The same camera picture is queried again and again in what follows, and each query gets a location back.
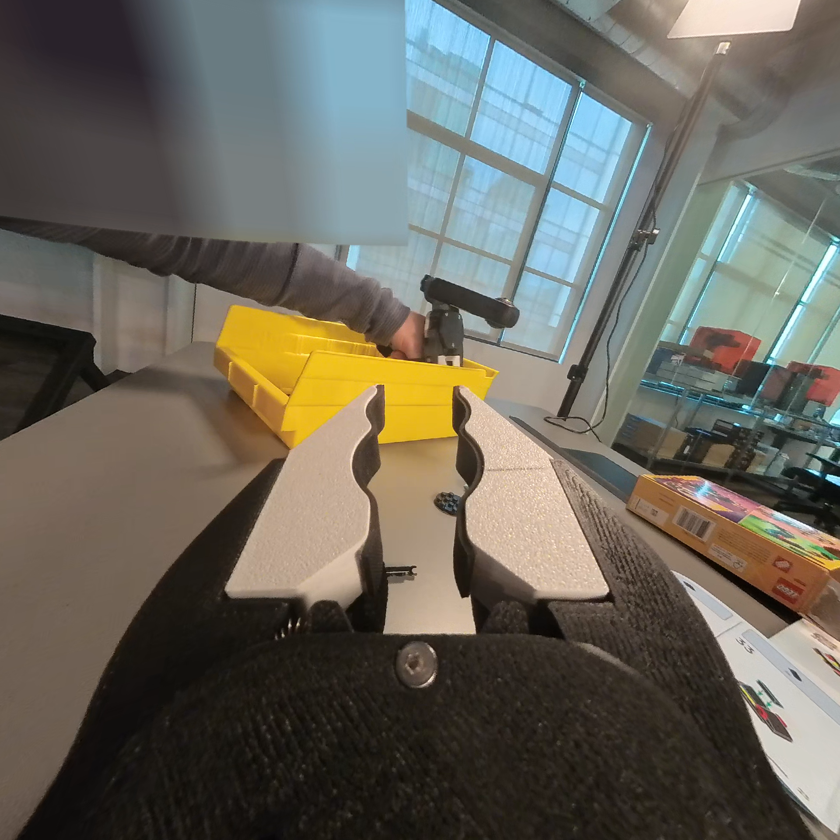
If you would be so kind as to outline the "dark desk pad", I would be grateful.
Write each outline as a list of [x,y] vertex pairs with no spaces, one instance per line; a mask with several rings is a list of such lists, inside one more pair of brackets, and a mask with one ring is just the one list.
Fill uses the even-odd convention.
[[593,479],[595,483],[607,490],[622,503],[626,504],[630,501],[637,483],[637,475],[633,472],[625,469],[605,455],[592,451],[561,447],[518,417],[510,416],[509,419],[539,443],[548,446],[549,451],[560,456],[575,469]]

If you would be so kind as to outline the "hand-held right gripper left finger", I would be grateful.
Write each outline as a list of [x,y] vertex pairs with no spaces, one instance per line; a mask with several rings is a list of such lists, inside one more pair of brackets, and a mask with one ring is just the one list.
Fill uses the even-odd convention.
[[285,458],[225,585],[236,600],[356,601],[382,586],[383,385],[366,388]]

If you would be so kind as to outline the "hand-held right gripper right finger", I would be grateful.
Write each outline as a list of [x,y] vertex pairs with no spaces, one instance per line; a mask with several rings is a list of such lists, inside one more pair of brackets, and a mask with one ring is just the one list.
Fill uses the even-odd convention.
[[548,452],[463,385],[453,391],[454,573],[474,601],[602,601],[609,587]]

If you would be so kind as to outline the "yellow plastic parts bin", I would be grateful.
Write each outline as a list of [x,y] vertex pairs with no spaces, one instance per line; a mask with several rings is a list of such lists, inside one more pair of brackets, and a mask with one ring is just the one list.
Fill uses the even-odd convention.
[[338,322],[232,306],[214,351],[230,388],[289,448],[368,387],[382,385],[382,444],[455,436],[453,390],[487,397],[498,372],[472,360],[460,368],[391,360]]

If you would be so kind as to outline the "black office chair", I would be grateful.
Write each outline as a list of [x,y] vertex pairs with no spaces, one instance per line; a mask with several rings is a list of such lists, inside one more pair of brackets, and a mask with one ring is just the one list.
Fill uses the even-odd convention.
[[839,527],[839,464],[838,459],[814,455],[816,469],[786,467],[781,476],[787,486],[772,510],[806,514],[813,518],[813,527],[834,533]]

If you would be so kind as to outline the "metal storage shelving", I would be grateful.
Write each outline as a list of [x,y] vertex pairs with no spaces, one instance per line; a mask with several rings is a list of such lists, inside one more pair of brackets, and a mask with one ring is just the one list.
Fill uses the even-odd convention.
[[811,384],[786,365],[742,361],[733,374],[699,365],[685,344],[661,342],[614,448],[665,473],[780,477],[838,450],[838,398],[807,401]]

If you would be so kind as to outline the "orange lego box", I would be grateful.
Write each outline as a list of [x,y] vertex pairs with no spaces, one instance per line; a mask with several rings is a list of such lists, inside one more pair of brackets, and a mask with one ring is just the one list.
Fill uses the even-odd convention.
[[839,541],[698,476],[641,475],[626,509],[832,633]]

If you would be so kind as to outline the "lego instruction booklet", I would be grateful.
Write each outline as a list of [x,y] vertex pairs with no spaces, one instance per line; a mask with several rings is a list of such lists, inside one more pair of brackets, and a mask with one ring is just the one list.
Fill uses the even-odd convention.
[[683,574],[674,575],[717,639],[786,793],[838,834],[838,700],[714,595]]

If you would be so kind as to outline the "person's left hand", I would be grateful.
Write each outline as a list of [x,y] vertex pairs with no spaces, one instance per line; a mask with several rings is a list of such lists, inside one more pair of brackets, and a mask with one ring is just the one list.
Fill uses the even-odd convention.
[[425,318],[410,311],[402,325],[390,339],[390,358],[401,361],[424,359]]

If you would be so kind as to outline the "red storage box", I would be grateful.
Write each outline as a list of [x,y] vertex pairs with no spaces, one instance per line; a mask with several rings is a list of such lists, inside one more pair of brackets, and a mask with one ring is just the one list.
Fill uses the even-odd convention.
[[701,366],[733,374],[742,361],[751,362],[761,339],[732,329],[698,327],[692,334],[688,356]]
[[839,370],[824,364],[791,361],[786,368],[811,381],[805,392],[807,401],[832,405],[839,396]]

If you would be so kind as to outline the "large paned window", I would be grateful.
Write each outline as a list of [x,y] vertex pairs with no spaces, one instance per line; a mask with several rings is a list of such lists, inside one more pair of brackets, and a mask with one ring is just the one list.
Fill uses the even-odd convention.
[[346,265],[420,312],[426,274],[508,299],[514,328],[469,336],[561,361],[651,126],[453,5],[405,11],[407,240]]

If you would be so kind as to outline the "black side table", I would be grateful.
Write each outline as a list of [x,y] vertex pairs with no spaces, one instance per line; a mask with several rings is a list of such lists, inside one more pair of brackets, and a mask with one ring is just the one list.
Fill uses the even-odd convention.
[[90,332],[1,316],[1,438],[128,375],[104,373]]

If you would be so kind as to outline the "person's left forearm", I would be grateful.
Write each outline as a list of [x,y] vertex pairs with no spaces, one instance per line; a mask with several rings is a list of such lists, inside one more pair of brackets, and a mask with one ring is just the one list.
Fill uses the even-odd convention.
[[377,280],[310,245],[134,233],[6,216],[1,227],[80,246],[159,277],[179,277],[309,319],[340,322],[381,347],[389,347],[411,311]]

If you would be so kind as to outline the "white studio light panel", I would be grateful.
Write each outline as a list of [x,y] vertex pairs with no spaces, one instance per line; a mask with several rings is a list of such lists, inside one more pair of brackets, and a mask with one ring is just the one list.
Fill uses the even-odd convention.
[[688,1],[668,39],[789,32],[801,1]]

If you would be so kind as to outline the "black light stand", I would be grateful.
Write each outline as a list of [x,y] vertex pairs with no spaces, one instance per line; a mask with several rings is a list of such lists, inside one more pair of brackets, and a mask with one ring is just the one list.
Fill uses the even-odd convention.
[[589,373],[595,352],[606,331],[607,324],[627,284],[631,268],[634,267],[637,256],[651,246],[658,236],[658,226],[656,223],[658,207],[668,189],[676,167],[690,140],[690,135],[711,94],[713,83],[731,47],[732,40],[730,38],[718,42],[700,76],[700,82],[696,92],[690,98],[682,116],[679,118],[674,132],[672,132],[671,138],[666,143],[663,160],[660,163],[656,177],[647,195],[643,211],[637,220],[634,231],[627,241],[623,257],[616,270],[609,291],[606,294],[602,309],[598,314],[590,337],[586,341],[582,355],[569,369],[567,374],[569,384],[557,413],[549,417],[551,422],[563,422],[572,418],[574,403]]

